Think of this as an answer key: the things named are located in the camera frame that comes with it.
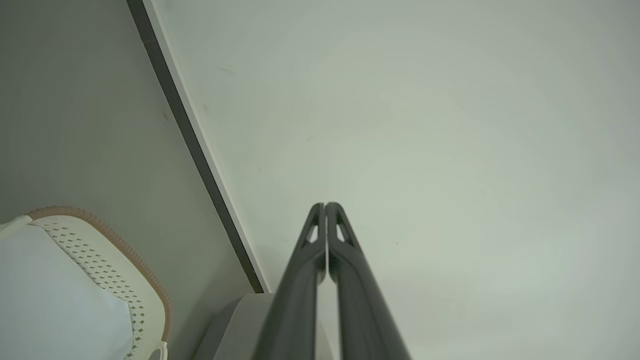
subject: perforated pattern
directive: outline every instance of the perforated pattern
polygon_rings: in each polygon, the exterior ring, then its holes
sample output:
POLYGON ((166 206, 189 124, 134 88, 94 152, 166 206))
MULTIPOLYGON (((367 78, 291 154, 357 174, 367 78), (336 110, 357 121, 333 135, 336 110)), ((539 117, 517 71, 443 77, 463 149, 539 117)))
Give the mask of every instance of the perforated pattern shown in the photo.
POLYGON ((32 224, 44 229, 98 286, 128 303, 134 337, 131 352, 127 354, 125 359, 132 357, 136 353, 138 343, 144 336, 145 304, 142 298, 138 298, 136 290, 128 285, 127 276, 123 272, 119 272, 109 259, 93 249, 90 241, 84 240, 82 234, 74 233, 55 217, 34 220, 32 224))

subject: black edge trim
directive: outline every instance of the black edge trim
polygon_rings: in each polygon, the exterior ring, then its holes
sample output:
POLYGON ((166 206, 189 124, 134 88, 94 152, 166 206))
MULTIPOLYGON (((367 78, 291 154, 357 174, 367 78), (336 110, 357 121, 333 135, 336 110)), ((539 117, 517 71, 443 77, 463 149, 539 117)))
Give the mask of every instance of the black edge trim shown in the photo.
POLYGON ((242 265, 253 290, 256 293, 264 293, 264 289, 262 289, 262 285, 260 285, 258 276, 256 275, 255 269, 249 259, 249 255, 246 253, 246 249, 242 244, 236 225, 234 224, 233 219, 231 219, 229 209, 222 198, 218 184, 216 184, 216 180, 211 173, 207 159, 205 158, 202 148, 198 143, 198 138, 193 131, 193 127, 191 127, 182 99, 180 99, 180 94, 175 87, 175 83, 171 77, 171 72, 164 60, 164 55, 162 54, 162 50, 158 44, 156 34, 151 26, 151 22, 149 21, 147 9, 145 8, 142 0, 127 0, 127 4, 129 5, 129 11, 131 11, 133 20, 135 21, 138 32, 140 33, 140 38, 147 50, 149 60, 151 60, 151 65, 156 72, 156 76, 160 82, 164 96, 169 102, 173 117, 175 117, 175 121, 178 123, 184 142, 189 148, 191 157, 196 164, 196 168, 198 168, 200 177, 209 192, 213 205, 216 207, 216 211, 218 211, 218 215, 220 216, 220 220, 222 220, 222 224, 227 231, 231 245, 233 245, 234 250, 236 251, 236 256, 240 260, 240 264, 242 265))

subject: white fabric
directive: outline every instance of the white fabric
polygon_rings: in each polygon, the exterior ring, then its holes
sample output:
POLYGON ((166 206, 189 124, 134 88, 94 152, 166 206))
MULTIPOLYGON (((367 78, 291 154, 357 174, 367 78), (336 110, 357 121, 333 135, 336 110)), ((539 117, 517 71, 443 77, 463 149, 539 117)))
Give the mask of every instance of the white fabric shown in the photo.
POLYGON ((127 303, 97 286, 40 227, 0 240, 3 359, 122 360, 127 303))
POLYGON ((144 275, 91 224, 68 215, 31 222, 44 229, 94 283, 129 304, 133 346, 126 360, 146 360, 152 348, 164 347, 165 310, 144 275))

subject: cutout hole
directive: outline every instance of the cutout hole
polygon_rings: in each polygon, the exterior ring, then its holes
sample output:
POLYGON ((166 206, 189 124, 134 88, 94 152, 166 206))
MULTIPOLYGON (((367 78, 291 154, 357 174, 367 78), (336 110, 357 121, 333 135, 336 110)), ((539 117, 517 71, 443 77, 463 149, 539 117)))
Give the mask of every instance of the cutout hole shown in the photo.
POLYGON ((344 243, 344 240, 348 239, 348 236, 346 236, 344 233, 344 231, 342 231, 342 226, 340 224, 336 225, 336 233, 338 234, 338 240, 342 241, 344 243))
POLYGON ((156 351, 149 356, 149 360, 160 360, 160 355, 162 355, 162 353, 160 349, 157 348, 156 351))
POLYGON ((309 234, 307 235, 307 241, 309 243, 314 243, 318 240, 318 226, 315 225, 309 230, 309 234))

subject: tan trim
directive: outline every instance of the tan trim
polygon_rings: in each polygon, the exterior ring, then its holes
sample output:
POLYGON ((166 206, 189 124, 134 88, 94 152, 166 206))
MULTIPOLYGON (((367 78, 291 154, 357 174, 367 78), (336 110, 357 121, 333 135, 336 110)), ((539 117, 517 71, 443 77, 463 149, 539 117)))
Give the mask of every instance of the tan trim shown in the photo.
POLYGON ((33 210, 27 213, 27 215, 29 215, 33 220, 55 215, 76 217, 78 219, 84 220, 85 222, 93 226, 93 228, 98 230, 98 232, 100 232, 100 234, 102 234, 105 238, 109 239, 109 241, 138 269, 142 276, 145 277, 151 287, 156 291, 156 294, 158 295, 160 300, 162 300, 162 304, 164 306, 164 331, 162 334, 162 341, 167 341, 167 338, 169 337, 169 330, 171 329, 173 315, 169 295, 166 293, 166 290, 162 287, 162 285, 160 285, 157 277, 154 275, 154 273, 151 272, 147 264, 142 261, 136 251, 133 250, 133 248, 131 248, 131 246, 126 243, 120 237, 120 235, 118 235, 114 230, 112 230, 112 228, 110 228, 94 214, 82 209, 71 208, 69 206, 49 206, 48 208, 33 210))

